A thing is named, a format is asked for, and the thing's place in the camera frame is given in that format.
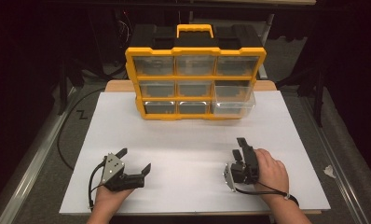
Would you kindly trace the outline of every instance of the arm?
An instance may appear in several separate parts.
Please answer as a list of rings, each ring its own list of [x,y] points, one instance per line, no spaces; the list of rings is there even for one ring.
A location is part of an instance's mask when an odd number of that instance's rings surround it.
[[[133,189],[126,189],[119,192],[112,192],[105,186],[97,189],[95,205],[87,223],[101,224],[109,223],[112,216],[118,211],[124,200],[133,192]]]
[[[283,192],[289,192],[288,174],[281,161],[274,160],[270,153],[264,149],[257,149],[255,155],[260,170],[259,182]],[[266,187],[255,184],[257,191],[267,191]],[[291,200],[285,200],[277,194],[261,195],[262,200],[269,206],[276,221],[286,223],[310,223],[305,214]]]

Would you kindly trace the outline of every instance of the wrist strap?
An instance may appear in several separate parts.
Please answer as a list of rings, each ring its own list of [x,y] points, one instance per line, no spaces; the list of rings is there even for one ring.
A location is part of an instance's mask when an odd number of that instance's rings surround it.
[[[298,200],[296,199],[296,197],[294,197],[293,195],[291,195],[290,193],[286,193],[286,192],[283,192],[283,191],[280,191],[278,189],[274,189],[274,188],[271,188],[265,184],[262,184],[260,182],[257,182],[258,184],[268,188],[268,189],[272,189],[272,191],[254,191],[254,192],[251,192],[251,191],[244,191],[244,190],[241,190],[241,189],[237,189],[235,188],[235,190],[239,193],[243,193],[243,194],[250,194],[250,195],[261,195],[261,194],[279,194],[279,195],[282,195],[284,197],[284,200],[291,200],[293,202],[296,203],[296,205],[299,207],[299,203],[298,203]]]

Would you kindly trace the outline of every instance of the wooden table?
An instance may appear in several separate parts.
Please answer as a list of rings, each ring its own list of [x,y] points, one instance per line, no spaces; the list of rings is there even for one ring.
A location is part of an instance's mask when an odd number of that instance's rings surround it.
[[[316,0],[209,0],[207,2],[313,6]]]
[[[275,91],[275,83],[268,80],[257,80],[254,91]],[[134,91],[130,80],[111,80],[107,83],[105,91]]]

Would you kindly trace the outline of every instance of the white table surface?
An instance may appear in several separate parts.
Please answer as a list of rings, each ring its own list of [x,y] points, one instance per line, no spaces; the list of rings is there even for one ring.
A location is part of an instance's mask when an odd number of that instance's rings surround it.
[[[139,174],[150,162],[151,172],[144,188],[130,195],[119,214],[268,213],[258,196],[232,192],[222,176],[225,164],[234,161],[232,149],[239,148],[237,137],[245,137],[254,148],[268,149],[286,165],[290,193],[301,209],[330,209],[281,93],[254,94],[256,106],[243,119],[161,121],[140,117],[134,92],[101,93],[60,213],[90,213],[87,192],[91,172],[104,156],[123,147],[128,148],[122,158],[126,174]],[[95,175],[92,187],[100,182],[102,170]]]

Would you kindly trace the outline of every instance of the black cable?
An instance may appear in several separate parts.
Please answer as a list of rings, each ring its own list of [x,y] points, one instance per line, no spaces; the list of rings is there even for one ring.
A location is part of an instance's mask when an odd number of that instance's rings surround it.
[[[75,169],[73,166],[71,166],[67,161],[66,159],[64,158],[64,156],[62,155],[62,152],[61,152],[61,148],[60,148],[60,140],[61,140],[61,136],[62,136],[62,131],[63,131],[63,128],[67,122],[67,120],[69,119],[70,115],[72,114],[72,112],[75,110],[76,106],[78,106],[78,104],[81,103],[81,101],[85,100],[87,97],[89,97],[90,95],[92,95],[93,93],[95,92],[98,92],[98,91],[104,91],[104,88],[101,88],[101,89],[98,89],[96,91],[92,91],[90,93],[88,93],[87,95],[85,95],[83,98],[81,98],[80,100],[77,101],[77,103],[72,107],[72,109],[69,111],[69,113],[67,114],[66,118],[64,119],[63,121],[63,124],[59,130],[59,133],[58,133],[58,138],[57,138],[57,149],[58,149],[58,153],[60,154],[60,157],[61,157],[61,160],[63,161],[63,163],[69,167],[69,169],[71,169],[72,171]]]
[[[103,80],[106,80],[106,81],[110,81],[110,80],[114,80],[114,79],[125,79],[124,78],[125,75],[123,75],[123,77],[120,77],[120,78],[114,78],[114,76],[120,75],[124,71],[126,72],[125,64],[126,64],[126,62],[124,62],[116,71],[114,71],[110,74],[105,74],[105,73],[99,72],[95,69],[92,69],[91,67],[86,67],[86,69],[89,70],[93,74],[93,76],[87,75],[86,73],[82,73],[82,76],[83,77],[88,77],[88,78],[95,78],[96,77],[96,78],[103,79]]]
[[[87,69],[87,70],[89,70],[92,74],[94,74],[94,75],[96,75],[97,77],[100,77],[100,78],[102,78],[103,80],[106,80],[106,81],[110,81],[110,80],[116,79],[116,78],[113,78],[113,76],[119,75],[119,74],[121,74],[123,71],[126,70],[126,69],[125,69],[125,63],[126,63],[126,62],[124,62],[124,63],[121,65],[121,67],[119,67],[116,71],[114,71],[114,72],[112,72],[112,73],[110,73],[110,74],[107,75],[107,74],[105,74],[105,73],[102,72],[102,71],[99,71],[99,70],[97,70],[97,69],[95,69],[95,68],[92,68],[91,66],[88,66],[88,65],[85,64],[85,63],[82,63],[82,62],[79,61],[78,59],[73,59],[73,58],[71,58],[70,60],[73,62],[73,64],[74,64],[75,66],[78,66],[80,69]]]
[[[237,189],[235,188],[235,190],[239,193],[242,193],[242,194],[250,194],[250,195],[261,195],[261,194],[279,194],[281,196],[284,197],[284,199],[289,199],[293,202],[296,203],[296,205],[299,206],[299,203],[298,203],[298,200],[296,199],[296,197],[294,197],[293,195],[289,194],[289,193],[286,193],[286,192],[283,192],[283,191],[280,191],[278,189],[274,189],[274,188],[271,188],[263,183],[260,183],[260,182],[257,182],[258,184],[268,188],[268,189],[272,189],[272,191],[245,191],[245,190],[241,190],[241,189]]]
[[[93,177],[95,176],[95,173],[101,169],[102,167],[104,167],[104,164],[106,163],[106,157],[104,157],[104,160],[92,171],[92,174],[90,175],[90,178],[89,178],[89,185],[88,185],[88,199],[89,199],[89,209],[90,211],[92,212],[93,210],[93,200],[92,200],[92,195],[91,193],[93,192],[93,189],[92,189],[92,179]]]

